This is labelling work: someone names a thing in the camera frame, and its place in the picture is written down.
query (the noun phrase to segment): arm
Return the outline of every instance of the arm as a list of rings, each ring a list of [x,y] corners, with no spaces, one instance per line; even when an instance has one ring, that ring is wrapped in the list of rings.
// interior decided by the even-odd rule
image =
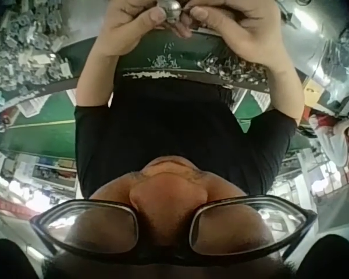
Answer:
[[[246,17],[236,22],[213,6],[226,5]],[[216,30],[230,49],[243,59],[269,69],[272,105],[299,123],[304,91],[284,47],[281,13],[274,0],[190,0],[190,15]]]
[[[77,83],[78,106],[102,106],[108,103],[118,59],[118,56],[104,55],[93,46]]]
[[[299,125],[304,112],[304,90],[288,54],[283,54],[282,58],[279,65],[268,71],[272,106]]]
[[[101,32],[92,47],[76,88],[78,106],[106,105],[120,56],[131,52],[140,39],[163,23],[166,13],[155,0],[109,1]]]

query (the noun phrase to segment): skin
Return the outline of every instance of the skin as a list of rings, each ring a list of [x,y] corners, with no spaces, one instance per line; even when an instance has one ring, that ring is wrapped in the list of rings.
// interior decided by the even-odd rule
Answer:
[[[91,199],[132,205],[148,225],[151,240],[156,245],[175,245],[178,232],[185,221],[184,217],[191,214],[198,206],[239,196],[246,194],[225,179],[199,170],[182,157],[167,156],[153,160],[139,173],[126,174],[107,183],[94,193]],[[198,253],[241,252],[273,242],[271,231],[259,213],[248,206],[238,205],[232,211],[226,212],[214,210],[212,214],[205,214],[204,217],[208,222],[204,222],[200,228],[207,235],[199,235],[193,247]],[[115,226],[117,219],[122,222],[119,216],[112,216],[107,211],[89,210],[76,220],[72,228],[69,228],[67,241],[72,245],[92,243],[91,248],[100,252],[129,251],[134,237],[127,230],[123,233]],[[124,224],[132,224],[128,217],[124,220]],[[121,269],[127,268],[90,261],[67,252],[58,255],[55,264],[75,278],[85,274],[109,278],[111,274],[122,272]],[[235,272],[246,278],[250,278],[252,274],[255,274],[254,278],[268,278],[282,265],[279,254],[275,253],[237,267],[221,269],[218,274],[225,273],[225,276],[218,278],[232,278],[229,276]],[[132,272],[139,274],[146,270],[147,274],[156,278],[157,268],[158,266],[132,267],[129,269],[129,274]],[[206,279],[209,271],[210,269],[205,268],[171,267],[165,274],[166,278],[191,275]]]
[[[77,85],[78,106],[107,104],[113,91],[111,77],[115,74],[119,57],[131,52],[147,32],[168,27],[165,12],[155,4],[154,0],[110,1],[104,25]],[[231,15],[223,11],[222,7],[225,6],[228,11],[235,13]],[[185,6],[185,11],[181,22],[169,28],[184,38],[191,37],[190,25],[194,21],[216,30],[236,54],[266,66],[270,75],[273,106],[300,121],[304,94],[283,45],[280,12],[273,0],[192,0]],[[234,16],[241,12],[244,13],[243,20],[236,22]],[[152,242],[157,245],[175,245],[186,217],[197,207],[207,202],[241,196],[246,194],[237,185],[213,173],[199,170],[185,158],[167,156],[153,160],[138,173],[125,174],[107,183],[91,199],[133,206],[148,228]],[[208,235],[198,236],[194,249],[199,253],[241,252],[273,241],[260,215],[248,206],[236,206],[231,213],[214,215],[207,217],[209,223],[201,223],[204,226],[202,231],[208,232]],[[97,247],[101,250],[129,249],[132,239],[119,232],[112,220],[106,212],[89,210],[76,220],[67,241],[75,245],[80,241],[92,242],[94,249]],[[85,274],[104,278],[116,272],[112,270],[114,267],[106,267],[68,253],[60,254],[55,262],[77,278]],[[238,270],[240,278],[268,278],[282,263],[279,255],[274,254],[239,266],[242,267]],[[185,268],[176,273],[176,278],[189,274],[194,278],[206,278],[204,269]]]

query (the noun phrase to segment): black t-shirt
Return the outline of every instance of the black t-shirt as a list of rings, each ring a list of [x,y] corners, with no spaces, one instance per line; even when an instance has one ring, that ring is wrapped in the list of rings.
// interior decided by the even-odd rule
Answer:
[[[115,88],[110,108],[76,108],[77,173],[84,197],[167,155],[182,156],[250,195],[265,194],[295,134],[295,121],[271,110],[254,118],[245,134],[214,87],[170,84],[135,81]]]

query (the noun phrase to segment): hand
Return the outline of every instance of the hand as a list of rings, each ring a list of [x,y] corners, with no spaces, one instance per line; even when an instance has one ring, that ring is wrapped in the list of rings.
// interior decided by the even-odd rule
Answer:
[[[94,49],[106,56],[131,52],[140,39],[166,20],[156,0],[109,0],[104,24]]]
[[[231,19],[214,6],[235,10],[241,20]],[[190,0],[184,9],[217,31],[230,49],[247,61],[275,67],[288,57],[274,0]]]

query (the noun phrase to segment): sleeve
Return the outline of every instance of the sleeve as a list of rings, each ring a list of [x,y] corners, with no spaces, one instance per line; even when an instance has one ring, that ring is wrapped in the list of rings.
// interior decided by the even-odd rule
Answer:
[[[75,108],[75,155],[77,175],[80,184],[84,184],[84,177],[96,149],[100,146],[106,123],[109,118],[107,106]]]
[[[294,119],[276,109],[265,112],[251,121],[247,137],[254,151],[264,194],[278,175],[296,128]]]

